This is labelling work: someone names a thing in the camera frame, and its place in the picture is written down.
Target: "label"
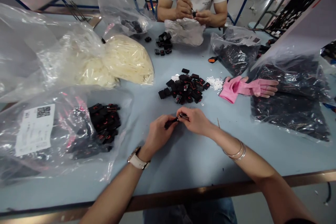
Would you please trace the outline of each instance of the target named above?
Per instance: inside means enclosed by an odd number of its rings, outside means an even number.
[[[172,76],[171,79],[172,79],[173,81],[177,81],[177,80],[179,80],[180,78],[179,78],[179,75],[177,75],[177,76]]]
[[[50,148],[50,135],[54,125],[55,104],[31,108],[23,112],[22,123],[16,137],[15,156]]]
[[[258,37],[256,37],[256,36],[251,36],[251,37],[249,37],[248,39],[246,38],[246,39],[243,39],[241,42],[240,42],[240,44],[245,44],[245,45],[247,45],[247,46],[254,46],[254,45],[256,45],[256,44],[258,44],[259,43],[259,41],[260,41],[260,38],[258,38]]]

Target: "plastic bag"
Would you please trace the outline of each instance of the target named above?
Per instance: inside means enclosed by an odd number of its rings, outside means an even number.
[[[0,97],[7,94],[2,102],[18,101],[55,86],[112,88],[118,84],[110,71],[102,70],[102,63],[88,64],[103,57],[105,49],[86,22],[56,22],[0,4],[0,27],[4,43],[0,47]]]
[[[270,98],[252,96],[251,113],[256,121],[302,133],[315,142],[330,141],[320,103],[307,97],[280,92]]]
[[[212,33],[210,43],[233,77],[241,75],[254,62],[260,48],[260,39],[254,32],[236,26],[229,26],[222,36]]]
[[[127,91],[103,90],[97,85],[74,86],[46,91],[3,111],[0,113],[0,185],[64,175],[87,162],[101,163],[105,167],[103,174],[87,172],[100,181],[108,181],[125,137],[132,101]],[[121,107],[118,112],[122,125],[110,152],[105,145],[97,144],[97,133],[88,112],[88,107],[98,102]]]
[[[111,30],[113,34],[146,33],[156,21],[153,13],[145,8],[132,7],[126,0],[98,0],[99,10],[105,23],[108,24],[105,35]]]
[[[319,63],[319,52],[292,55],[290,52],[265,58],[249,75],[254,79],[279,82],[279,92],[306,96],[325,103],[334,103],[330,87]]]
[[[165,20],[166,32],[171,35],[171,42],[188,46],[200,46],[203,43],[205,25],[193,21]]]
[[[153,85],[154,68],[146,49],[135,40],[116,35],[106,44],[104,64],[117,78],[136,84]]]

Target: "pink glove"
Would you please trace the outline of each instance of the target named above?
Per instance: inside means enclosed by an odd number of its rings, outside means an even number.
[[[241,76],[237,76],[232,80],[227,77],[219,96],[232,104],[236,101],[238,94],[269,98],[277,91],[277,88],[273,86],[279,84],[275,80],[257,79],[246,83],[247,80],[248,77],[242,79]]]
[[[234,104],[234,102],[238,97],[238,93],[233,91],[233,86],[237,85],[241,80],[241,78],[242,78],[241,76],[237,76],[236,78],[230,81],[230,77],[227,77],[223,85],[223,90],[221,91],[219,96],[227,100],[231,104]]]

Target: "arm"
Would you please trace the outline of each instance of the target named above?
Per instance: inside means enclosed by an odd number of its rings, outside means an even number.
[[[174,118],[170,115],[162,115],[150,124],[146,143],[138,153],[140,160],[144,162],[151,160],[153,155],[166,144],[177,122],[173,123],[167,130],[165,129],[165,124],[168,120],[173,120]],[[132,164],[127,164],[98,197],[93,206],[84,215],[80,224],[119,223],[142,172],[143,170],[135,168]]]
[[[157,5],[157,20],[164,22],[166,19],[175,21],[176,19],[190,18],[192,4],[190,0],[177,0],[176,8],[172,8],[172,0],[159,0]]]
[[[201,25],[212,27],[224,27],[228,16],[228,5],[226,0],[220,3],[214,3],[216,14],[211,13],[209,10],[203,10],[196,13],[195,20]]]
[[[181,112],[187,114],[189,121],[183,118],[179,121],[190,131],[211,138],[229,155],[238,153],[238,139],[212,124],[201,110],[182,107],[177,114]],[[246,146],[245,156],[236,163],[260,188],[275,224],[283,224],[294,218],[314,222],[306,207],[281,175],[256,152]]]

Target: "gray floor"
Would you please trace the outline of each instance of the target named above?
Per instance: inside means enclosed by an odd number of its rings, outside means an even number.
[[[50,0],[22,0],[31,9],[37,9],[43,6]],[[97,0],[73,0],[77,4],[83,5],[97,5]],[[144,0],[137,0],[141,5]],[[236,18],[244,0],[229,0],[228,11]],[[269,0],[248,0],[245,8],[243,9],[238,26],[247,27],[249,22],[256,22],[263,12],[264,8],[268,4]],[[269,16],[262,19],[261,24],[265,24],[268,21]],[[304,202],[307,208],[311,211],[313,216],[319,223],[335,223],[336,222],[336,196],[335,193],[328,206],[324,205],[324,201],[327,198],[328,190],[327,184],[308,185],[303,187],[294,188],[295,193]],[[336,182],[332,183],[332,191],[336,191]],[[273,223],[271,215],[269,213],[266,201],[261,193],[255,193],[245,196],[238,196],[233,198],[234,207],[238,222],[244,223]],[[121,220],[122,224],[138,224],[142,223],[142,211],[126,213]]]

